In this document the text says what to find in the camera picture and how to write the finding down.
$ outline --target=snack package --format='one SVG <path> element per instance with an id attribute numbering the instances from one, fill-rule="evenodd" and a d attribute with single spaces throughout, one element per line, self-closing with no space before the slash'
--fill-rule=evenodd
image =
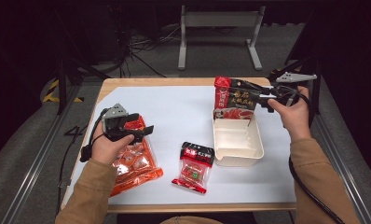
<path id="1" fill-rule="evenodd" d="M 231 78 L 216 77 L 214 119 L 250 119 L 261 93 L 261 86 Z"/>
<path id="2" fill-rule="evenodd" d="M 125 124 L 127 130 L 142 130 L 143 128 L 145 124 L 142 116 Z M 121 149 L 113 166 L 117 168 L 117 179 L 110 196 L 118 195 L 127 189 L 135 188 L 163 175 L 162 169 L 157 167 L 157 161 L 148 144 L 147 136 L 141 143 Z"/>
<path id="3" fill-rule="evenodd" d="M 214 149 L 184 142 L 180 151 L 180 174 L 172 183 L 206 193 L 213 161 Z"/>

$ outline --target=cable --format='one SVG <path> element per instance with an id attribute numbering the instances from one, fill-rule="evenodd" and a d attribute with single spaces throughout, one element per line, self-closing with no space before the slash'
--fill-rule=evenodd
<path id="1" fill-rule="evenodd" d="M 82 147 L 81 148 L 81 156 L 80 156 L 80 161 L 81 162 L 85 162 L 85 161 L 88 161 L 89 158 L 92 156 L 92 144 L 93 144 L 93 134 L 95 133 L 96 131 L 96 128 L 98 127 L 98 124 L 99 122 L 101 121 L 103 115 L 109 110 L 109 108 L 105 108 L 102 110 L 101 114 L 99 115 L 99 117 L 96 119 L 94 125 L 93 125 L 93 128 L 92 128 L 92 132 L 89 136 L 89 142 L 86 146 Z"/>
<path id="2" fill-rule="evenodd" d="M 95 139 L 92 140 L 92 145 L 98 140 L 100 137 L 104 136 L 104 133 L 99 134 Z"/>
<path id="3" fill-rule="evenodd" d="M 62 183 L 62 175 L 63 175 L 63 166 L 64 166 L 64 162 L 66 160 L 66 157 L 67 157 L 67 153 L 69 152 L 69 149 L 70 147 L 72 146 L 72 144 L 76 141 L 77 137 L 83 133 L 83 131 L 85 129 L 87 129 L 87 125 L 82 128 L 80 130 L 80 128 L 78 126 L 76 126 L 76 133 L 75 133 L 75 136 L 73 137 L 73 140 L 72 142 L 69 144 L 69 146 L 67 147 L 64 155 L 63 155 L 63 158 L 62 158 L 62 164 L 61 164 L 61 170 L 60 170 L 60 176 L 59 176 L 59 181 L 58 181 L 58 201 L 57 201 L 57 211 L 56 211 L 56 216 L 59 214 L 60 212 L 60 203 L 61 203 L 61 196 L 62 196 L 62 193 L 61 193 L 61 183 Z"/>
<path id="4" fill-rule="evenodd" d="M 118 71 L 119 71 L 119 77 L 120 77 L 120 78 L 125 77 L 125 72 L 124 72 L 124 70 L 122 69 L 122 63 L 121 63 L 121 65 L 119 66 Z"/>
<path id="5" fill-rule="evenodd" d="M 129 77 L 131 77 L 131 71 L 130 71 L 130 67 L 128 66 L 127 59 L 125 59 L 124 62 L 127 65 L 127 70 L 128 70 Z"/>
<path id="6" fill-rule="evenodd" d="M 338 224 L 344 224 L 342 219 L 337 216 L 329 207 L 327 207 L 322 201 L 320 201 L 310 190 L 305 186 L 305 184 L 301 181 L 299 176 L 296 174 L 296 171 L 294 169 L 293 162 L 291 161 L 291 157 L 289 157 L 288 160 L 288 166 L 290 168 L 291 175 L 293 176 L 296 183 L 308 194 L 308 196 L 320 207 L 322 210 L 330 217 L 332 218 L 336 223 Z"/>
<path id="7" fill-rule="evenodd" d="M 294 224 L 294 218 L 293 218 L 293 214 L 291 213 L 291 211 L 288 211 L 288 215 L 290 216 L 290 219 L 291 219 L 291 223 Z"/>
<path id="8" fill-rule="evenodd" d="M 283 96 L 290 95 L 290 97 L 288 98 L 289 100 L 290 99 L 294 100 L 295 96 L 298 96 L 299 98 L 304 100 L 305 103 L 307 103 L 309 110 L 312 109 L 312 104 L 311 104 L 310 100 L 308 99 L 308 97 L 306 97 L 302 93 L 299 93 L 299 91 L 297 89 L 293 89 L 291 87 L 281 85 L 281 86 L 278 86 L 274 89 L 271 89 L 271 91 L 272 91 L 273 95 L 279 96 L 280 98 L 284 98 Z"/>
<path id="9" fill-rule="evenodd" d="M 107 73 L 110 73 L 110 72 L 113 72 L 114 70 L 116 70 L 118 67 L 120 66 L 120 63 L 116 63 L 114 64 L 113 66 L 110 66 L 108 68 L 104 68 L 102 70 L 98 70 L 99 72 L 101 73 L 104 73 L 104 74 L 107 74 Z M 83 71 L 83 70 L 78 70 L 81 74 L 83 74 L 84 76 L 94 76 L 91 72 L 88 72 L 88 71 Z"/>
<path id="10" fill-rule="evenodd" d="M 137 52 L 133 52 L 133 53 L 138 53 L 138 52 L 140 52 L 140 51 L 142 51 L 142 50 L 147 50 L 147 51 L 149 51 L 149 50 L 155 49 L 155 48 L 158 47 L 159 45 L 164 44 L 164 43 L 168 43 L 168 42 L 170 42 L 170 41 L 173 40 L 173 39 L 175 39 L 175 40 L 180 40 L 179 38 L 171 37 L 171 35 L 173 35 L 173 34 L 174 34 L 176 31 L 178 31 L 179 29 L 180 29 L 180 26 L 177 26 L 174 30 L 172 30 L 172 31 L 171 31 L 170 33 L 168 33 L 166 36 L 164 36 L 164 37 L 160 37 L 160 38 L 159 38 L 159 42 L 158 42 L 156 45 L 154 45 L 150 39 L 143 39 L 143 40 L 140 40 L 140 41 L 138 41 L 138 42 L 136 42 L 136 43 L 134 43 L 134 42 L 131 43 L 131 44 L 130 44 L 130 48 L 132 48 L 132 49 L 138 49 L 139 51 L 137 51 Z M 134 46 L 136 46 L 136 45 L 141 45 L 141 44 L 143 44 L 141 48 L 136 48 L 136 47 L 134 47 Z"/>
<path id="11" fill-rule="evenodd" d="M 139 58 L 136 54 L 134 53 L 131 53 L 132 56 L 134 56 L 135 58 L 139 59 L 142 63 L 144 63 L 147 67 L 149 67 L 151 70 L 153 70 L 153 72 L 155 72 L 157 75 L 159 76 L 162 76 L 162 77 L 165 77 L 164 75 L 162 75 L 161 73 L 157 72 L 154 68 L 152 68 L 150 65 L 148 65 L 148 63 L 146 63 L 145 61 L 143 61 L 141 58 Z"/>

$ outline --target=brown sleeve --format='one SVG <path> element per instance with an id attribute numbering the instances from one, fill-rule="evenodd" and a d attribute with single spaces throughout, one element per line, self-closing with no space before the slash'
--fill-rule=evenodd
<path id="1" fill-rule="evenodd" d="M 299 139 L 290 150 L 295 171 L 304 185 L 345 223 L 360 223 L 342 179 L 316 140 Z M 335 223 L 297 183 L 295 196 L 296 223 Z"/>
<path id="2" fill-rule="evenodd" d="M 116 168 L 89 159 L 67 205 L 55 223 L 99 223 L 107 213 L 107 201 L 116 181 Z"/>

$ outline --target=orange package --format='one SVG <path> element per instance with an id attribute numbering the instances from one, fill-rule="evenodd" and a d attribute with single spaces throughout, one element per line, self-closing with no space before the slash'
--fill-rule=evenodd
<path id="1" fill-rule="evenodd" d="M 125 124 L 127 130 L 143 128 L 145 124 L 142 116 Z M 117 179 L 110 196 L 118 195 L 163 175 L 162 168 L 157 166 L 156 158 L 146 137 L 141 143 L 121 149 L 113 166 L 117 168 Z"/>

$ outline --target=black cable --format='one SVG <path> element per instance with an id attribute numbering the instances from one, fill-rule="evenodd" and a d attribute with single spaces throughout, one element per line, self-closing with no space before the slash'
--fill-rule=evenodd
<path id="1" fill-rule="evenodd" d="M 159 76 L 162 76 L 162 77 L 165 77 L 164 75 L 162 75 L 161 73 L 157 72 L 154 68 L 152 68 L 150 65 L 148 65 L 148 63 L 146 63 L 145 61 L 143 61 L 141 58 L 139 58 L 136 54 L 134 53 L 131 53 L 132 56 L 134 56 L 135 58 L 139 59 L 142 63 L 144 63 L 147 67 L 149 67 L 153 72 L 155 72 L 157 75 Z"/>
<path id="2" fill-rule="evenodd" d="M 100 137 L 104 136 L 104 133 L 99 134 L 95 139 L 92 140 L 92 145 L 98 140 Z"/>
<path id="3" fill-rule="evenodd" d="M 90 67 L 86 64 L 83 64 L 82 62 L 80 62 L 78 59 L 76 58 L 72 58 L 72 57 L 68 57 L 67 58 L 67 62 L 69 63 L 73 63 L 79 67 L 82 67 L 84 68 L 84 70 L 90 72 L 91 74 L 93 74 L 94 76 L 96 77 L 100 77 L 101 79 L 107 79 L 107 78 L 110 78 L 110 76 L 104 74 L 104 73 L 101 73 L 100 71 L 98 71 L 97 69 L 93 68 L 93 67 Z"/>
<path id="4" fill-rule="evenodd" d="M 291 213 L 291 211 L 288 211 L 288 215 L 290 216 L 290 219 L 291 219 L 291 223 L 295 223 L 294 222 L 294 218 L 293 218 L 293 213 Z"/>
<path id="5" fill-rule="evenodd" d="M 113 66 L 110 66 L 108 68 L 104 68 L 102 70 L 98 70 L 99 72 L 103 73 L 103 74 L 107 74 L 107 73 L 110 73 L 110 72 L 113 72 L 114 70 L 116 70 L 118 67 L 120 66 L 120 63 L 116 63 L 114 64 Z M 79 71 L 82 75 L 84 76 L 94 76 L 94 74 L 92 74 L 91 72 L 89 71 Z"/>
<path id="6" fill-rule="evenodd" d="M 167 35 L 164 35 L 164 36 L 160 37 L 159 42 L 157 42 L 156 44 L 152 43 L 151 40 L 148 39 L 148 38 L 142 39 L 142 40 L 139 40 L 137 37 L 136 37 L 135 40 L 133 40 L 133 38 L 132 38 L 130 48 L 131 49 L 138 49 L 138 51 L 133 51 L 133 53 L 139 53 L 142 50 L 146 50 L 146 51 L 153 50 L 161 44 L 165 44 L 165 43 L 168 43 L 168 42 L 172 41 L 174 38 L 170 37 L 170 36 L 175 35 L 179 31 L 179 28 L 180 28 L 180 26 L 177 27 L 176 29 L 174 29 L 173 31 L 170 31 Z M 138 43 L 142 44 L 143 43 L 143 45 L 142 45 L 141 48 L 137 48 L 137 47 L 133 46 L 133 45 L 135 45 L 134 42 L 136 42 L 136 44 L 138 44 Z"/>
<path id="7" fill-rule="evenodd" d="M 130 67 L 129 67 L 129 65 L 128 65 L 127 59 L 125 59 L 124 62 L 125 62 L 125 64 L 127 65 L 128 77 L 131 77 L 131 71 L 130 71 Z"/>
<path id="8" fill-rule="evenodd" d="M 322 210 L 330 217 L 332 218 L 336 223 L 338 224 L 344 224 L 342 219 L 337 216 L 329 207 L 327 207 L 322 201 L 320 201 L 310 190 L 305 186 L 305 184 L 301 181 L 299 176 L 296 174 L 296 171 L 294 169 L 293 162 L 291 161 L 291 157 L 288 160 L 288 166 L 290 168 L 291 175 L 293 176 L 296 183 L 301 187 L 305 193 L 320 207 Z"/>
<path id="9" fill-rule="evenodd" d="M 297 95 L 299 98 L 301 98 L 302 100 L 305 101 L 305 103 L 307 103 L 308 105 L 308 108 L 309 110 L 312 109 L 312 104 L 310 102 L 310 100 L 308 99 L 308 97 L 306 97 L 304 94 L 302 93 L 299 93 L 298 90 L 296 89 L 293 89 L 291 87 L 288 87 L 288 86 L 278 86 L 276 89 L 273 89 L 275 92 L 273 92 L 272 94 L 276 95 L 276 96 L 280 96 L 281 98 L 284 96 L 284 95 L 287 95 L 287 94 L 290 94 L 290 95 Z"/>
<path id="10" fill-rule="evenodd" d="M 122 64 L 119 66 L 118 71 L 119 71 L 119 77 L 120 78 L 125 77 L 125 76 L 123 76 L 124 75 L 124 70 L 122 69 Z"/>
<path id="11" fill-rule="evenodd" d="M 61 170 L 60 170 L 60 176 L 59 176 L 59 181 L 58 181 L 58 201 L 57 201 L 57 212 L 56 212 L 56 216 L 59 214 L 60 212 L 60 203 L 61 203 L 61 196 L 62 196 L 62 191 L 61 191 L 61 183 L 62 183 L 62 175 L 63 175 L 63 166 L 64 166 L 64 162 L 66 160 L 66 157 L 67 157 L 67 153 L 69 152 L 69 149 L 70 147 L 72 146 L 72 144 L 76 141 L 77 137 L 83 133 L 83 131 L 85 129 L 87 129 L 87 125 L 82 128 L 80 130 L 80 128 L 78 126 L 76 126 L 76 133 L 75 133 L 75 136 L 73 137 L 73 140 L 72 142 L 69 144 L 69 146 L 67 147 L 64 155 L 63 155 L 63 158 L 62 158 L 62 164 L 61 164 Z"/>
<path id="12" fill-rule="evenodd" d="M 96 131 L 96 128 L 98 127 L 98 124 L 99 122 L 101 121 L 103 115 L 109 110 L 109 108 L 105 108 L 104 110 L 102 110 L 101 114 L 99 115 L 99 117 L 96 119 L 95 123 L 93 124 L 93 128 L 92 128 L 92 132 L 90 133 L 90 137 L 89 137 L 89 145 L 92 146 L 92 142 L 93 142 L 93 134 L 95 133 Z"/>

